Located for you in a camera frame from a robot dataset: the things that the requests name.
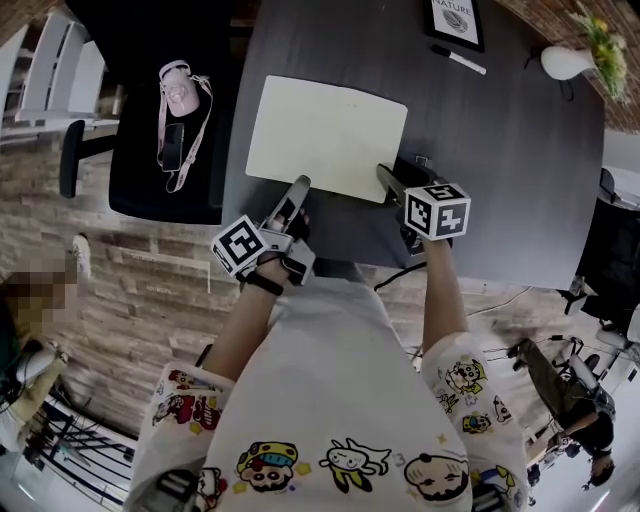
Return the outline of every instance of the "notepad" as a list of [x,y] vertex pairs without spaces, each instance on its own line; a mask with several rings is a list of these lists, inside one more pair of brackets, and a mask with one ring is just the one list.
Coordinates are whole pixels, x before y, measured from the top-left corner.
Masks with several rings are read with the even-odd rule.
[[382,203],[376,167],[393,168],[407,107],[345,87],[268,76],[246,173]]

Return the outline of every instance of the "yellow flowers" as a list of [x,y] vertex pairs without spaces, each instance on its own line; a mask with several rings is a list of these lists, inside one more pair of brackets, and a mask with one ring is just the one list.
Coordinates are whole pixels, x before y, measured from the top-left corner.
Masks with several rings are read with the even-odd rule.
[[619,34],[610,34],[607,23],[597,18],[579,0],[576,2],[579,13],[569,13],[585,32],[589,39],[593,60],[596,63],[594,70],[609,96],[621,103],[626,103],[629,96],[626,90],[627,63],[624,58],[626,42]]
[[603,32],[607,32],[609,30],[609,26],[607,25],[607,23],[604,20],[601,20],[600,18],[593,18],[593,25],[596,28],[599,28],[600,30],[602,30]]

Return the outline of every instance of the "brick wall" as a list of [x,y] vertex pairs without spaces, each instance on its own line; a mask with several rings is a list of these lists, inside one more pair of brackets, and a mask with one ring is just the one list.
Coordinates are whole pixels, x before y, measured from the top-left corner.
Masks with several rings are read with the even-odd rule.
[[54,5],[64,0],[2,0],[0,45],[35,17],[43,17]]
[[[525,19],[553,44],[584,48],[580,29],[567,16],[575,11],[574,0],[497,0]],[[257,0],[238,0],[237,11],[257,11]],[[640,131],[640,18],[626,0],[584,0],[598,16],[606,20],[611,30],[620,33],[628,44],[630,105],[607,101],[607,126],[625,132]],[[4,0],[0,21],[0,44],[34,16],[44,15],[50,7],[63,0]],[[591,77],[594,87],[602,94],[600,83]]]

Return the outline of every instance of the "white paper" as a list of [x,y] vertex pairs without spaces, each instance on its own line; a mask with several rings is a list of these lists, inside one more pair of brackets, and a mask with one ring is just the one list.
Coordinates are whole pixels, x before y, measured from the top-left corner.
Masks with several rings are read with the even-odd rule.
[[376,175],[393,168],[407,107],[353,89],[269,76],[246,173],[382,203]]
[[431,7],[437,31],[478,44],[471,0],[431,0]]

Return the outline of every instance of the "black and white marker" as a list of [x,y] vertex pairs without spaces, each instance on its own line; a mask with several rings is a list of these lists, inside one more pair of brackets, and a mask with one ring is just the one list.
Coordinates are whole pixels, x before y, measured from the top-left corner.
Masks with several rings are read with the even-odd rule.
[[469,69],[473,69],[476,73],[480,73],[481,75],[487,74],[487,70],[482,66],[480,66],[479,64],[476,64],[475,62],[471,62],[470,60],[465,59],[462,55],[458,55],[457,53],[454,53],[451,50],[447,50],[442,46],[438,46],[437,44],[434,44],[431,47],[431,51],[433,51],[433,53],[437,53],[438,55],[442,55],[443,57],[447,57],[448,59],[455,60],[456,62],[459,62],[463,66],[467,66]]

